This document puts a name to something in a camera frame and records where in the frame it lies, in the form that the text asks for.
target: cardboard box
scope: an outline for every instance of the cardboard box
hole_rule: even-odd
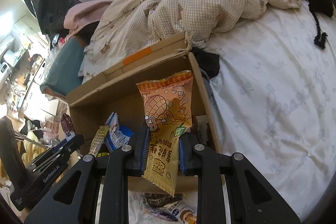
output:
[[[221,153],[206,88],[198,63],[189,52],[190,45],[188,36],[184,39],[184,33],[164,39],[109,68],[67,95],[73,125],[76,132],[85,138],[82,154],[89,151],[96,131],[105,124],[111,112],[118,113],[120,123],[134,133],[139,131],[144,121],[144,107],[137,83],[163,79],[183,70],[191,70],[194,74],[192,115],[207,115],[211,129],[210,143],[215,151]],[[141,192],[162,191],[142,178],[129,178],[128,187]],[[197,190],[197,178],[179,176],[176,193],[188,190]]]

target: silver screw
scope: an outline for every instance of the silver screw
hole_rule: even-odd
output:
[[[197,151],[202,151],[202,150],[204,150],[204,145],[198,143],[198,144],[195,144],[194,148]]]
[[[132,149],[132,147],[130,145],[123,145],[123,147],[121,148],[121,150],[123,150],[124,152],[128,152]]]
[[[236,153],[233,155],[235,160],[242,160],[244,156],[241,153]]]
[[[93,159],[93,156],[91,154],[87,154],[83,157],[83,161],[89,162]]]

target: bright light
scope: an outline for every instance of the bright light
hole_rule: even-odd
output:
[[[7,12],[6,14],[0,16],[0,35],[8,35],[13,28],[13,24],[12,12]]]

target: teal pillow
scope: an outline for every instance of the teal pillow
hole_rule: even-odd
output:
[[[77,37],[66,42],[40,86],[42,93],[49,87],[53,93],[66,96],[82,84],[83,77],[78,77],[78,72],[84,58],[83,50]]]

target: wrinkle in bed sheet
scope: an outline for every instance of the wrinkle in bed sheet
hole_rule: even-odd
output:
[[[329,34],[321,51],[301,3],[268,7],[207,44],[221,56],[210,84],[224,154],[245,154],[303,220],[336,171],[336,20],[318,15]]]

